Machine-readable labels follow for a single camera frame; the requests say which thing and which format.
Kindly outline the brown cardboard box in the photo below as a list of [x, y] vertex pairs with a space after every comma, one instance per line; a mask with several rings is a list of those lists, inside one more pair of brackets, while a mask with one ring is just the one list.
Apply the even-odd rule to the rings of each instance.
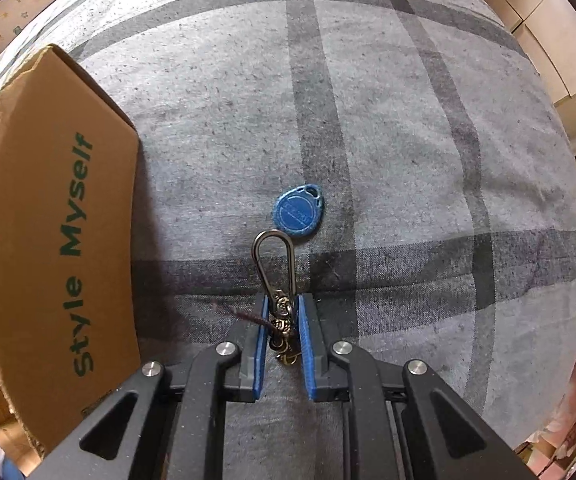
[[0, 89], [0, 388], [48, 453], [133, 374], [139, 140], [57, 46]]

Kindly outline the blue oval key fob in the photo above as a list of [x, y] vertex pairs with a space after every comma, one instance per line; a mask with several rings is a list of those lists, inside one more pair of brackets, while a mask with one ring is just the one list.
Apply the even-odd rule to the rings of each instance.
[[323, 212], [324, 196], [320, 187], [306, 183], [280, 195], [271, 218], [280, 231], [292, 237], [307, 237], [318, 229]]

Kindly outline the grey plaid bed cover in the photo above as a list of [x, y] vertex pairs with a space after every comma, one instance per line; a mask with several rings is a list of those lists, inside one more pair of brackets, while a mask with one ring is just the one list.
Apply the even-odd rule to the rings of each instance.
[[143, 147], [140, 348], [224, 332], [275, 199], [319, 185], [297, 277], [342, 336], [428, 362], [510, 444], [576, 356], [576, 166], [482, 0], [75, 0], [50, 34]]

